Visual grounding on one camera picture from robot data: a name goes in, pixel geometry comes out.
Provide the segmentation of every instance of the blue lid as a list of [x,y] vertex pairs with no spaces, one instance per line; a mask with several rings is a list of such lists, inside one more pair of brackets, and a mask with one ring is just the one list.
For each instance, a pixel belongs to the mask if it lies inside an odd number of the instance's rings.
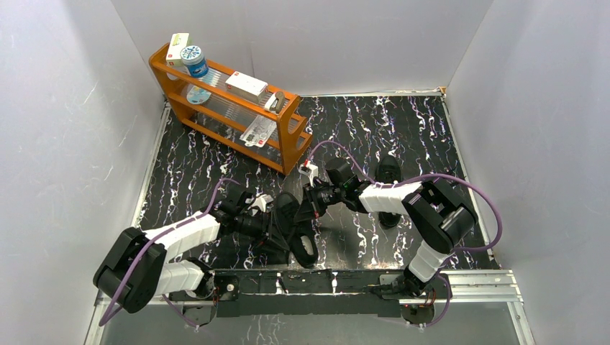
[[196,45],[189,45],[180,52],[180,57],[183,60],[194,60],[201,55],[201,48]]

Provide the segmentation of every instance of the cardboard box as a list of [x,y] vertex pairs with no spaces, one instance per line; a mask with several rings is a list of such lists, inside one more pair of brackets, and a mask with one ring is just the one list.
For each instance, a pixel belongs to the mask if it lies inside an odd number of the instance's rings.
[[267,83],[241,72],[233,73],[227,81],[227,91],[255,104],[260,104],[267,92]]
[[173,34],[168,48],[168,54],[165,56],[165,62],[171,67],[182,67],[182,59],[180,52],[185,47],[191,45],[191,36],[189,34]]

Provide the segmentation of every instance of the blue jar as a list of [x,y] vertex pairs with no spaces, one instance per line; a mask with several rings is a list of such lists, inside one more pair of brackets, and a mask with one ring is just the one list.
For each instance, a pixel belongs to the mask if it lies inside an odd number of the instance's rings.
[[208,73],[208,62],[203,54],[201,54],[201,48],[196,45],[189,45],[180,52],[180,58],[182,63],[188,68],[188,73],[193,78],[203,77]]

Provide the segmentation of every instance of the orange rack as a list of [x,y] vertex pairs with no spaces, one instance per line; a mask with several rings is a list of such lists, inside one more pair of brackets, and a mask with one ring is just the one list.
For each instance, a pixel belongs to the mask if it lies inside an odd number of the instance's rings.
[[[178,120],[284,175],[289,174],[311,144],[311,134],[304,131],[307,118],[295,113],[301,97],[269,85],[263,100],[259,104],[252,103],[226,92],[224,82],[234,70],[207,60],[208,74],[212,74],[206,75],[206,82],[199,81],[165,64],[168,47],[169,43],[153,54],[149,64]],[[186,100],[189,84],[209,91],[210,99],[201,105],[189,103]],[[277,91],[284,93],[286,101],[280,113],[274,114],[263,107]],[[276,130],[264,147],[247,147],[240,136],[259,115],[274,120]]]

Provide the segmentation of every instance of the white backdrop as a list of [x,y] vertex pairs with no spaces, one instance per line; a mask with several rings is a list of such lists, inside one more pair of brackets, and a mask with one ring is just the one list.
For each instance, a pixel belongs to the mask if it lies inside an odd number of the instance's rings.
[[112,0],[148,59],[174,32],[300,94],[449,84],[492,0]]
[[110,1],[0,13],[0,344],[82,344],[163,99]]
[[610,338],[609,57],[608,2],[495,0],[447,90],[537,344]]

